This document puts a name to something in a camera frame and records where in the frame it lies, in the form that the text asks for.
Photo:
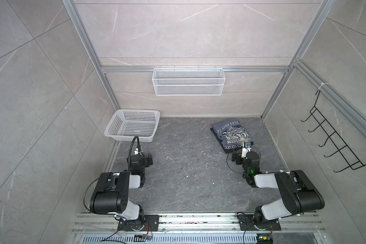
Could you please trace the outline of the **grey blue tank top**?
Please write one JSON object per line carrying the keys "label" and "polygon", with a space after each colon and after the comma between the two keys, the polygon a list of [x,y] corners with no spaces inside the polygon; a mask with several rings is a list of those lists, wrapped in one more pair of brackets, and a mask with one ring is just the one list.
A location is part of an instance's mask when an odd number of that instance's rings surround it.
{"label": "grey blue tank top", "polygon": [[236,118],[214,125],[212,131],[219,139],[223,149],[232,150],[244,146],[245,143],[253,143],[248,132]]}

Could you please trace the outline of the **white plastic laundry basket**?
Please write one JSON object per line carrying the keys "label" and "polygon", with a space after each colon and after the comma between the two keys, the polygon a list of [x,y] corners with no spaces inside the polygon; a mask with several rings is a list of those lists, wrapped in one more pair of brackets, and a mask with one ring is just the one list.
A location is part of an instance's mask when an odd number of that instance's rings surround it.
{"label": "white plastic laundry basket", "polygon": [[104,135],[116,141],[132,141],[138,136],[141,142],[152,142],[159,120],[157,110],[119,109],[110,119]]}

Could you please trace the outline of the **navy tank top red trim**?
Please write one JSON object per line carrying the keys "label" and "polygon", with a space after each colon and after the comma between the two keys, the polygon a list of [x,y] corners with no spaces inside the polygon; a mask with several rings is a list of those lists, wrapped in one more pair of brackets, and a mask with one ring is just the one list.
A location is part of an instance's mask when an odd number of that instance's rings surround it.
{"label": "navy tank top red trim", "polygon": [[253,141],[242,125],[212,127],[210,130],[214,133],[225,153],[241,149],[244,141]]}

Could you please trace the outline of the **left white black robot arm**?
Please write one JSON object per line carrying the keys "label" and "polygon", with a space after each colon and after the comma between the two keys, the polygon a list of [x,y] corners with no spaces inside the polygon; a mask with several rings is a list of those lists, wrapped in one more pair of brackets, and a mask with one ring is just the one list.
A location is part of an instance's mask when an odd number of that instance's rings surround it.
{"label": "left white black robot arm", "polygon": [[129,190],[144,186],[145,169],[153,165],[151,154],[140,153],[128,158],[129,170],[104,172],[89,201],[89,211],[97,215],[114,215],[122,224],[134,231],[145,227],[142,206],[129,200]]}

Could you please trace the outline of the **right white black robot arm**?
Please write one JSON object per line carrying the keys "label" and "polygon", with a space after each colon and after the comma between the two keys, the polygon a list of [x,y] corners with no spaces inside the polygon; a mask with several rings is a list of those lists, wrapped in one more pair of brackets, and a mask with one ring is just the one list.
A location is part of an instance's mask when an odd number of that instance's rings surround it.
{"label": "right white black robot arm", "polygon": [[249,228],[266,230],[280,218],[323,209],[324,198],[302,170],[263,173],[260,154],[241,149],[232,152],[231,161],[243,167],[242,177],[252,188],[276,189],[280,199],[255,208],[253,216],[241,219]]}

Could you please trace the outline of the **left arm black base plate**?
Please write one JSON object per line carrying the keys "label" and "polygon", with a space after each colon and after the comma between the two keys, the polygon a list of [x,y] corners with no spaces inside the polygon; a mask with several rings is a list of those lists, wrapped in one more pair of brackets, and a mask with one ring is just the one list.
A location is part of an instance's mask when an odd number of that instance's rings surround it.
{"label": "left arm black base plate", "polygon": [[123,231],[157,231],[159,227],[159,215],[144,215],[137,220],[123,220],[120,218],[117,230]]}

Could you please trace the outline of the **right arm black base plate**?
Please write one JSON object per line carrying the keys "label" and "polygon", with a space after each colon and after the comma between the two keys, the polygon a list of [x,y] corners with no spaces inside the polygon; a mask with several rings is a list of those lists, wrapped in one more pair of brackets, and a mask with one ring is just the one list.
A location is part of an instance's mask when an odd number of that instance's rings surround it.
{"label": "right arm black base plate", "polygon": [[281,226],[278,219],[266,220],[261,214],[247,214],[238,212],[236,214],[241,231],[280,231]]}

